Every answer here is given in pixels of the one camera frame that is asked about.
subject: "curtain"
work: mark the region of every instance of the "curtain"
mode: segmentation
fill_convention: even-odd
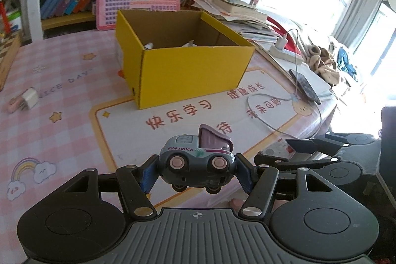
[[[336,27],[334,38],[353,53],[366,35],[381,0],[352,0],[344,18]]]

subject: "pink checkered tablecloth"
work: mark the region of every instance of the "pink checkered tablecloth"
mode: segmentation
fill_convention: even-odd
[[[130,95],[117,74],[114,45],[114,31],[85,31],[20,49],[0,92],[0,263],[26,259],[16,234],[26,210],[85,168],[109,172],[89,111]],[[262,62],[255,53],[250,66]],[[29,87],[39,103],[9,115],[8,101]],[[334,106],[322,104],[324,119]]]

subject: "wooden shelf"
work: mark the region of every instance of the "wooden shelf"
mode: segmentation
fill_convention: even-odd
[[[96,17],[91,12],[80,12],[77,14],[64,15],[60,17],[48,18],[41,20],[41,27],[45,31],[50,28],[59,26],[66,26],[71,24],[77,24],[82,22],[94,21]]]

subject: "gray textured surface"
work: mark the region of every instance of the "gray textured surface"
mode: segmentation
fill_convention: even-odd
[[[380,153],[381,140],[375,140],[371,144],[341,148],[334,157],[357,163],[362,168],[363,174],[375,175],[379,168]]]
[[[164,209],[135,223],[108,254],[86,264],[303,264],[270,238],[263,225],[236,218],[231,209]],[[372,264],[367,257],[349,262]],[[26,264],[42,264],[28,260]]]

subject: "charging cable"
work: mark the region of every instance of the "charging cable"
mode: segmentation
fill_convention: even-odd
[[[291,29],[289,29],[289,30],[286,32],[285,35],[283,35],[282,37],[278,38],[278,40],[277,40],[277,42],[276,42],[276,44],[275,44],[275,47],[276,47],[277,49],[280,49],[280,50],[284,49],[284,47],[286,46],[286,44],[287,44],[287,42],[288,42],[288,40],[287,40],[288,33],[289,33],[290,31],[292,31],[292,30],[295,30],[295,31],[297,32],[297,40],[298,40],[298,29],[297,29],[297,28],[291,28]],[[298,71],[297,71],[297,51],[295,52],[295,64],[296,64],[296,75],[298,76]],[[294,91],[294,96],[295,96],[295,97],[297,96],[297,92],[298,92],[298,77],[296,77],[296,89],[295,89],[295,91]],[[291,98],[290,98],[290,99],[278,98],[278,97],[275,97],[275,96],[273,96],[273,95],[269,95],[269,94],[266,94],[266,93],[256,93],[256,94],[253,94],[253,95],[250,95],[250,96],[247,97],[247,106],[248,106],[248,108],[249,108],[251,111],[252,111],[252,108],[251,108],[251,106],[250,106],[250,99],[251,99],[252,97],[254,97],[254,96],[268,96],[268,97],[270,97],[270,98],[278,99],[278,100],[280,100],[280,101],[291,101],[291,100],[292,100]],[[316,135],[318,134],[318,132],[319,132],[319,130],[320,130],[320,127],[321,127],[321,125],[322,125],[322,114],[320,113],[320,110],[319,110],[318,105],[315,104],[315,103],[314,103],[314,105],[316,106],[316,109],[317,109],[318,112],[319,112],[320,121],[319,121],[318,129],[316,130],[316,132],[315,132],[311,137],[314,137],[314,136],[316,136]],[[281,133],[281,134],[284,134],[284,135],[286,135],[286,136],[292,137],[293,139],[299,139],[299,138],[297,138],[296,136],[294,136],[294,135],[292,135],[292,134],[289,134],[289,133],[286,133],[286,132],[282,132],[281,130],[274,128],[273,126],[271,126],[270,124],[268,124],[266,121],[264,121],[259,115],[257,115],[257,119],[259,119],[259,120],[260,120],[262,123],[264,123],[267,127],[271,128],[272,130],[274,130],[274,131],[276,131],[276,132],[278,132],[278,133]]]

